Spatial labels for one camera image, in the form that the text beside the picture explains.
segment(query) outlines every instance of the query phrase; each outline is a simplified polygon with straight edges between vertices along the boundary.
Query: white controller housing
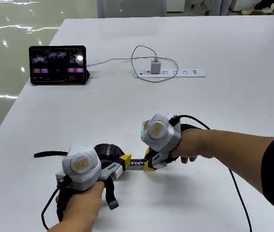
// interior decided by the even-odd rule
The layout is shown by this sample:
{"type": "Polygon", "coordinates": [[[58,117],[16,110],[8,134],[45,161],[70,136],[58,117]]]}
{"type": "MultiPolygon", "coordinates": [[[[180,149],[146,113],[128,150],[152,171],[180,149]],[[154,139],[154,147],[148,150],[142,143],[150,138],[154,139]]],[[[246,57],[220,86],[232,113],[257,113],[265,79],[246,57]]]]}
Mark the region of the white controller housing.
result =
{"type": "Polygon", "coordinates": [[[180,122],[172,126],[169,120],[173,114],[167,116],[155,114],[152,119],[143,122],[141,139],[151,149],[160,153],[169,153],[181,140],[180,122]]]}
{"type": "Polygon", "coordinates": [[[57,182],[69,175],[72,182],[70,189],[85,191],[92,187],[102,173],[101,162],[96,151],[83,144],[74,145],[62,160],[62,170],[55,174],[57,182]]]}

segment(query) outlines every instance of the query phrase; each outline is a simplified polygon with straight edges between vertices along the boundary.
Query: beige label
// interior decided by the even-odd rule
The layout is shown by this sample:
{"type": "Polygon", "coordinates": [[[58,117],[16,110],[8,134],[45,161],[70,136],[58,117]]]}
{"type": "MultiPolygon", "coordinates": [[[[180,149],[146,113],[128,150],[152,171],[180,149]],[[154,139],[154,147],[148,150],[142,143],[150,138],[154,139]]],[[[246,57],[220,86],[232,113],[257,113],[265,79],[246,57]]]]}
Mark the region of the beige label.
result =
{"type": "Polygon", "coordinates": [[[158,137],[160,135],[160,132],[161,132],[161,129],[163,128],[163,126],[159,123],[155,123],[154,124],[154,127],[151,131],[151,135],[155,136],[155,137],[158,137]]]}
{"type": "Polygon", "coordinates": [[[74,169],[76,171],[87,168],[88,166],[89,166],[89,163],[87,159],[83,159],[74,163],[74,169]]]}
{"type": "Polygon", "coordinates": [[[145,125],[144,125],[144,130],[146,130],[148,128],[148,125],[149,125],[149,120],[145,122],[145,125]]]}

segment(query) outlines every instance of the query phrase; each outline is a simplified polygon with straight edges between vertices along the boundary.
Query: hand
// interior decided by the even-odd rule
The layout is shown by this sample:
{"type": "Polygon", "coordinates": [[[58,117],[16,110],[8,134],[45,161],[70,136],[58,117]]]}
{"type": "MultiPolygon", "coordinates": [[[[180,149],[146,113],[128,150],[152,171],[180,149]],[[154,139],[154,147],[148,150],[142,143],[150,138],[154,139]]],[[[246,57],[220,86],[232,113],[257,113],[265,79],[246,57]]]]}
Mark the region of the hand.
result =
{"type": "Polygon", "coordinates": [[[170,155],[175,158],[180,156],[182,163],[187,163],[188,160],[194,162],[198,155],[205,158],[212,158],[212,155],[206,152],[207,130],[190,129],[185,130],[181,134],[179,144],[170,152],[170,155]]]}
{"type": "Polygon", "coordinates": [[[66,206],[63,220],[94,221],[100,210],[104,187],[104,183],[98,181],[87,191],[74,194],[66,206]]]}

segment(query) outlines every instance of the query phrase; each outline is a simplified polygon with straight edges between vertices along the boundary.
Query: power strip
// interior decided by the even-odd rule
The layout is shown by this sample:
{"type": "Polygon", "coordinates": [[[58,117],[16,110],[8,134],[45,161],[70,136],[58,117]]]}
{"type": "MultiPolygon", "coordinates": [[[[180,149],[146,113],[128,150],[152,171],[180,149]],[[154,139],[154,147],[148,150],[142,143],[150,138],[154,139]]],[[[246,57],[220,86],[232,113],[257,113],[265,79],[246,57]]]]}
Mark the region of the power strip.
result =
{"type": "MultiPolygon", "coordinates": [[[[150,70],[136,70],[142,78],[169,78],[176,71],[176,69],[163,69],[160,74],[151,74],[150,70]]],[[[206,73],[202,69],[179,69],[175,77],[206,77],[206,73]]]]}

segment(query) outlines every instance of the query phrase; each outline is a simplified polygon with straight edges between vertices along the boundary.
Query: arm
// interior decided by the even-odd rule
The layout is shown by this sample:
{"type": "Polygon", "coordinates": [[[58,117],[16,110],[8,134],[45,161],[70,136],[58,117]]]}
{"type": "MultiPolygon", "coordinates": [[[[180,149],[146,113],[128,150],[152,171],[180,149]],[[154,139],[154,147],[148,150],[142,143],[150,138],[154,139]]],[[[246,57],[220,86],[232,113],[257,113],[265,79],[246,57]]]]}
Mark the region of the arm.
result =
{"type": "Polygon", "coordinates": [[[50,232],[90,232],[98,215],[104,183],[98,181],[89,190],[74,194],[69,200],[63,221],[50,232]]]}
{"type": "Polygon", "coordinates": [[[188,158],[194,161],[198,155],[215,157],[232,169],[260,193],[261,164],[264,152],[274,140],[273,137],[260,137],[219,130],[186,130],[171,156],[188,158]]]}

